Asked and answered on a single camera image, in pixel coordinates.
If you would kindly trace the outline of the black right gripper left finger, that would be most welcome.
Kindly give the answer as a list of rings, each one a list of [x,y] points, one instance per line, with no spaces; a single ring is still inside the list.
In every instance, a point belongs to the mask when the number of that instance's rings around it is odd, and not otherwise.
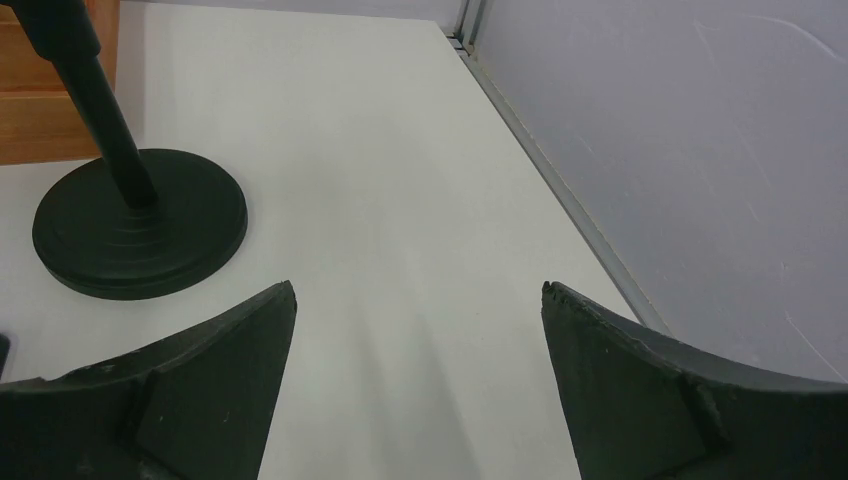
[[[5,479],[254,479],[292,342],[280,282],[140,349],[1,387]]]

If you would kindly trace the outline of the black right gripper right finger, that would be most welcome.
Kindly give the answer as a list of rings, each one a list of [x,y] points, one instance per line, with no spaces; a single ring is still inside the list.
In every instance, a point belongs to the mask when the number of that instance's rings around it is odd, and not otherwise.
[[[541,317],[585,479],[843,479],[844,384],[719,357],[547,282]]]

